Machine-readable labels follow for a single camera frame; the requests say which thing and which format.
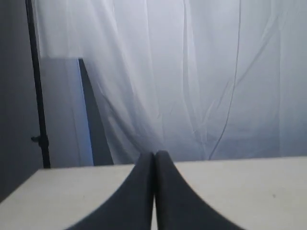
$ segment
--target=white curtain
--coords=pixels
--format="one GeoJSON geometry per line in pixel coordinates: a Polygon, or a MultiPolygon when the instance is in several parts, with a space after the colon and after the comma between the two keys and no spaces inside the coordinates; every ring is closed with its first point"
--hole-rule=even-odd
{"type": "Polygon", "coordinates": [[[307,154],[306,0],[35,7],[41,56],[84,59],[115,163],[307,154]]]}

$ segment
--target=white table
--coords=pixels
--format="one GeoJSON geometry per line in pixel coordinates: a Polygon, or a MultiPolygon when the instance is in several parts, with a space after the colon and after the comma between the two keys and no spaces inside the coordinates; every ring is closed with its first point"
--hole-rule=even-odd
{"type": "MultiPolygon", "coordinates": [[[[307,229],[307,158],[176,166],[209,205],[246,230],[307,229]]],[[[0,229],[63,230],[108,199],[132,168],[40,170],[0,204],[0,229]]]]}

